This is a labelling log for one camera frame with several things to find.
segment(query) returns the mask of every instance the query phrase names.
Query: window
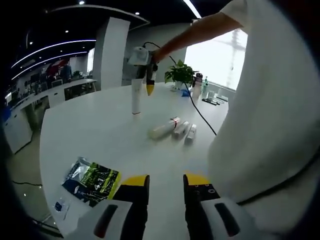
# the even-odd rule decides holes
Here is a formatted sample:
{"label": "window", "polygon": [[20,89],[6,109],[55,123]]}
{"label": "window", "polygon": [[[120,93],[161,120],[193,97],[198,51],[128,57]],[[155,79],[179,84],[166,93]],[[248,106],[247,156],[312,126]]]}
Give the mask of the window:
{"label": "window", "polygon": [[91,72],[94,68],[94,55],[95,55],[95,49],[92,48],[88,53],[88,62],[86,66],[86,71]]}
{"label": "window", "polygon": [[184,63],[209,82],[236,90],[245,60],[248,35],[240,29],[189,46]]}

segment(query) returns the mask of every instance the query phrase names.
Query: ceiling light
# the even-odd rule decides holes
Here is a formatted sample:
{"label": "ceiling light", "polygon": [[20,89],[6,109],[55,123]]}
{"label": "ceiling light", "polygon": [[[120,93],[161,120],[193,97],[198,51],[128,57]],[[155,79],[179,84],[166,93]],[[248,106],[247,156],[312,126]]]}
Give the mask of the ceiling light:
{"label": "ceiling light", "polygon": [[44,61],[41,61],[41,62],[38,62],[36,63],[35,65],[32,65],[30,67],[28,67],[27,69],[23,70],[22,72],[20,72],[19,74],[17,74],[16,76],[14,76],[13,78],[11,78],[11,80],[15,79],[16,77],[18,77],[20,74],[24,73],[25,71],[28,71],[29,69],[39,65],[39,64],[43,64],[47,61],[50,61],[52,59],[57,59],[57,58],[61,58],[61,57],[64,57],[64,56],[69,56],[69,55],[74,55],[74,54],[86,54],[87,52],[86,51],[81,51],[81,52],[74,52],[74,53],[69,53],[69,54],[64,54],[64,55],[60,55],[60,56],[55,56],[55,57],[52,57],[52,58],[49,58],[47,60],[44,60]]}
{"label": "ceiling light", "polygon": [[13,68],[15,65],[17,65],[18,63],[20,63],[22,60],[25,60],[26,58],[30,57],[31,55],[33,54],[36,54],[42,50],[45,50],[45,49],[49,49],[49,48],[52,48],[52,47],[55,47],[55,46],[59,46],[59,45],[63,45],[63,44],[73,44],[73,43],[81,43],[81,42],[96,42],[96,40],[94,39],[89,39],[89,40],[76,40],[76,41],[66,41],[66,42],[61,42],[61,43],[57,43],[57,44],[54,44],[54,45],[50,45],[50,46],[46,46],[44,48],[41,48],[37,51],[34,51],[32,53],[30,53],[29,55],[27,56],[24,56],[23,58],[21,58],[19,61],[17,61],[15,64],[13,64],[11,66],[11,68]]}
{"label": "ceiling light", "polygon": [[190,0],[183,0],[185,4],[187,4],[187,6],[190,8],[190,10],[193,12],[193,14],[200,19],[201,16],[198,12],[198,10],[196,9],[196,7],[192,4],[192,2]]}

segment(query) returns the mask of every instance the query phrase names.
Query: white shirt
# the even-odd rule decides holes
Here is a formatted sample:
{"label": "white shirt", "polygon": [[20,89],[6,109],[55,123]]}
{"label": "white shirt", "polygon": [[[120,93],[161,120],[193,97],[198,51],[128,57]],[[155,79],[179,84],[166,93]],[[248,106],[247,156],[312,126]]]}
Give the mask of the white shirt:
{"label": "white shirt", "polygon": [[221,12],[248,39],[233,103],[209,149],[209,178],[238,202],[295,175],[315,154],[320,78],[304,40],[270,1],[234,0]]}

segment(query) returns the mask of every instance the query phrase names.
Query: office desk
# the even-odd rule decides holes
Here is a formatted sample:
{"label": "office desk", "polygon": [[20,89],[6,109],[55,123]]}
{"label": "office desk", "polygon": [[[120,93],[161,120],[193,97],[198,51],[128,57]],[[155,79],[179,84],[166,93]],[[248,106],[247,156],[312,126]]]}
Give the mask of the office desk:
{"label": "office desk", "polygon": [[32,130],[24,111],[27,106],[44,97],[48,97],[49,105],[53,108],[65,101],[65,89],[76,85],[93,84],[93,89],[96,90],[95,82],[96,80],[94,79],[80,79],[42,91],[37,95],[31,94],[19,101],[18,104],[21,104],[16,104],[11,109],[10,118],[2,123],[4,134],[11,151],[16,153],[32,139]]}
{"label": "office desk", "polygon": [[[40,136],[40,171],[47,205],[66,236],[91,208],[68,193],[61,183],[79,156],[122,173],[150,175],[148,221],[144,239],[188,239],[183,174],[206,175],[208,148],[215,135],[199,116],[189,97],[171,92],[170,84],[156,83],[151,96],[141,93],[140,115],[132,115],[131,86],[97,91],[68,100],[45,112]],[[218,132],[228,103],[214,106],[201,101],[198,109]],[[171,136],[161,141],[147,137],[151,127],[178,116],[197,125],[191,146]],[[52,206],[59,198],[70,201],[65,220]]]}

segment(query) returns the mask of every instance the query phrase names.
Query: snack package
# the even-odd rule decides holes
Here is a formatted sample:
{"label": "snack package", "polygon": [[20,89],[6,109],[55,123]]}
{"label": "snack package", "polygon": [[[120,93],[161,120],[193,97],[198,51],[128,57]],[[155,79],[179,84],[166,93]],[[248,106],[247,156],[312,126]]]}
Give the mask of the snack package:
{"label": "snack package", "polygon": [[79,157],[62,186],[72,195],[94,207],[103,199],[112,199],[121,179],[118,171],[89,163]]}

